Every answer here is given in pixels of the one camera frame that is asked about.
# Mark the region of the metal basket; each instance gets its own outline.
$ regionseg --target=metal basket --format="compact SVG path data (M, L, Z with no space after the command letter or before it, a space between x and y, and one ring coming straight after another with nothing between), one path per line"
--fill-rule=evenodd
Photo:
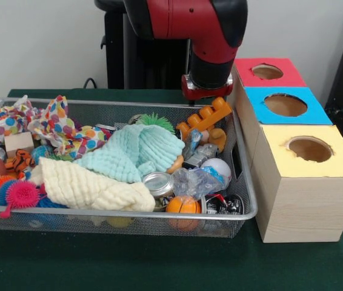
M0 107L16 98L0 100ZM34 107L46 108L50 100L30 99ZM197 113L201 107L125 102L68 101L69 117L81 124L122 126L133 115L153 112L173 125ZM242 215L181 214L162 212L98 211L31 208L12 210L11 218L0 219L0 230L40 232L120 233L131 235L212 236L232 238L247 219L256 215L257 205L239 119L229 115L217 127L227 134L221 158L231 167L232 180L224 195L237 194L244 204Z

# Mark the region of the cream washcloth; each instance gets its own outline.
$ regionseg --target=cream washcloth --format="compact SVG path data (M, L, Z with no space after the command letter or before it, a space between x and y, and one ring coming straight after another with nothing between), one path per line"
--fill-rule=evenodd
M142 182L119 182L67 161L40 158L29 181L44 183L48 198L69 208L151 212L155 207Z

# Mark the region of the white wall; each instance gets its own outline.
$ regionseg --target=white wall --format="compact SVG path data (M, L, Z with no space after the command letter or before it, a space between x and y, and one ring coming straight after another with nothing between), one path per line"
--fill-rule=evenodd
M104 13L92 0L0 0L0 98L13 88L107 86Z
M249 0L239 57L289 57L325 102L343 51L343 0ZM0 98L12 88L105 87L92 0L0 0Z

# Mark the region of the polka dot fabric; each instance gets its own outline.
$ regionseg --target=polka dot fabric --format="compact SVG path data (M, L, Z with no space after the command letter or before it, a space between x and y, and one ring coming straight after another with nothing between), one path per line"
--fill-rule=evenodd
M29 122L40 117L41 110L34 108L26 95L13 106L0 108L0 145L5 136L26 132Z
M68 117L68 102L65 96L51 100L42 112L41 118L29 123L28 129L37 139L47 139L56 154L81 158L85 153L102 147L110 134L98 127L75 127L75 122Z

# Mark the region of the red robot arm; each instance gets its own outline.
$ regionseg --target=red robot arm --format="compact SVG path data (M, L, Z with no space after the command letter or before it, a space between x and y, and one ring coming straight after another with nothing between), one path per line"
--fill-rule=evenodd
M229 76L247 24L247 0L125 0L134 31L147 39L191 39L190 100L230 93Z

